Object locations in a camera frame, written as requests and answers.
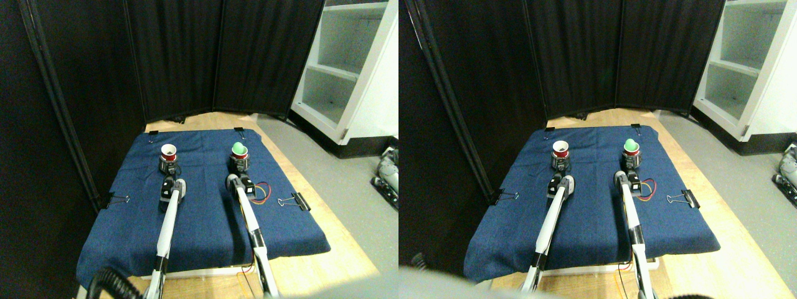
black cable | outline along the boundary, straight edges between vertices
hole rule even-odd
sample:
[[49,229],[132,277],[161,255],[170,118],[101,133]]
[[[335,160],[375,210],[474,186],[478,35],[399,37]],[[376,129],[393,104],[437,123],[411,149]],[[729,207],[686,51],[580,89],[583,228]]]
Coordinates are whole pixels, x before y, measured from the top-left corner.
[[626,292],[626,283],[622,281],[622,273],[620,272],[620,264],[617,264],[617,275],[620,276],[620,284],[622,285],[622,292],[624,294],[626,294],[626,299],[628,299],[628,293]]
[[139,290],[133,286],[122,274],[114,269],[105,267],[94,274],[88,286],[86,297],[89,299],[100,298],[102,291],[108,292],[115,299],[140,299],[143,298]]

gray floor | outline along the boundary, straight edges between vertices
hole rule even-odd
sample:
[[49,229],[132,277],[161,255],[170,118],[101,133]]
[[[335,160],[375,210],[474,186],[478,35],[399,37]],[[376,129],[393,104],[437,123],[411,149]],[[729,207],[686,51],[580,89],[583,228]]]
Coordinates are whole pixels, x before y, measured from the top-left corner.
[[797,296],[797,209],[770,180],[782,155],[740,156],[681,116],[661,112],[659,120],[720,192]]
[[399,213],[369,183],[379,158],[338,159],[281,120],[260,115],[257,124],[316,189],[376,269],[396,269]]

table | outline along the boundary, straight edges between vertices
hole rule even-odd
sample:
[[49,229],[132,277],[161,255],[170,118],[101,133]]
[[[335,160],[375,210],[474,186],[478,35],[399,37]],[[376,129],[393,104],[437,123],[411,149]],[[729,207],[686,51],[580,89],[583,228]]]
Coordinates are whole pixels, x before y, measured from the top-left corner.
[[[304,176],[291,164],[288,158],[269,139],[255,119],[245,114],[228,112],[211,112],[186,118],[185,124],[168,121],[156,121],[145,128],[145,132],[177,132],[196,130],[215,130],[242,127],[254,130],[262,137],[262,142],[269,149],[274,159],[288,176],[293,187],[300,192],[312,207],[310,213],[321,230],[327,236],[330,252],[300,257],[275,258],[270,260],[271,269],[277,280],[277,287],[283,296],[302,296],[314,293],[332,285],[355,280],[361,277],[379,274],[374,264],[359,247],[357,241],[338,220],[324,200],[310,186]],[[257,277],[247,274],[249,284],[255,295],[261,296]],[[139,277],[129,280],[136,288],[143,291],[149,281]],[[239,276],[192,277],[166,279],[163,286],[163,298],[239,298],[250,297],[246,280]]]
[[[707,254],[666,255],[659,269],[651,271],[654,289],[661,298],[699,293],[715,298],[793,298],[786,283],[733,214],[728,204],[700,169],[681,149],[656,116],[642,109],[617,108],[591,113],[587,120],[561,117],[548,121],[548,127],[581,128],[648,125],[655,129],[686,186],[700,200],[703,218],[722,245]],[[618,298],[614,273],[572,276],[543,276],[540,290],[573,298]],[[634,272],[622,272],[629,298],[636,298]],[[514,273],[493,280],[493,289],[517,289],[526,273]]]

black wall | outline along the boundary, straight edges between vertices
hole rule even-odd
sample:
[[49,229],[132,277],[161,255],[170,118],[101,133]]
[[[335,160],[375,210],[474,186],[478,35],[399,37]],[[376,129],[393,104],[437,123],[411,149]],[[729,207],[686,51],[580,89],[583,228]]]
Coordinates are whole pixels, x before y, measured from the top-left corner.
[[528,5],[548,119],[613,108],[622,0]]
[[127,2],[147,121],[213,107],[222,1]]
[[19,3],[0,2],[0,297],[63,298],[95,215]]
[[689,112],[724,4],[624,1],[617,105]]
[[323,0],[224,3],[214,109],[287,116]]
[[415,39],[405,3],[398,15],[398,117],[402,131],[402,201],[398,260],[423,254],[435,269],[462,272],[470,236],[487,210],[484,195],[432,73]]
[[145,125],[124,3],[32,3],[92,180],[107,192]]
[[421,253],[462,275],[487,202],[544,127],[527,24],[522,1],[400,3],[399,263]]

cable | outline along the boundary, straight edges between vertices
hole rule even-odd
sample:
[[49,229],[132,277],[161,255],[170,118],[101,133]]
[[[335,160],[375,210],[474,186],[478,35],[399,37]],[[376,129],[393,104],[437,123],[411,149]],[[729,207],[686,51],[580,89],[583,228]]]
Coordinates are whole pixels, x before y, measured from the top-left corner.
[[[648,190],[650,190],[650,195],[648,195],[648,196],[653,195],[653,188],[650,185],[648,185],[645,182],[642,182],[642,185],[648,186]],[[646,201],[650,200],[650,197],[647,197],[647,196],[637,196],[637,198],[639,200],[642,200],[643,202],[646,202]]]
[[[653,188],[650,188],[650,185],[646,184],[646,182],[653,182]],[[655,179],[646,179],[642,181],[642,184],[645,184],[646,186],[648,186],[648,188],[650,188],[650,194],[647,196],[637,196],[637,198],[639,200],[642,200],[643,202],[646,202],[652,199],[653,195],[656,194],[656,189],[658,189],[658,184],[656,183]]]
[[622,292],[626,294],[626,299],[628,299],[628,292],[626,292],[626,283],[622,280],[622,273],[620,273],[620,264],[617,264],[617,275],[620,276],[620,284],[622,284]]
[[[263,187],[260,187],[260,185],[263,185],[263,184],[265,184],[266,186],[269,187],[269,192],[268,193],[265,192],[265,189],[263,189]],[[255,185],[255,187],[257,189],[260,189],[260,191],[263,191],[264,197],[263,197],[263,199],[250,199],[249,201],[254,203],[254,204],[261,205],[261,204],[265,203],[265,201],[268,200],[271,197],[271,185],[269,185],[266,182],[259,182],[257,185]]]

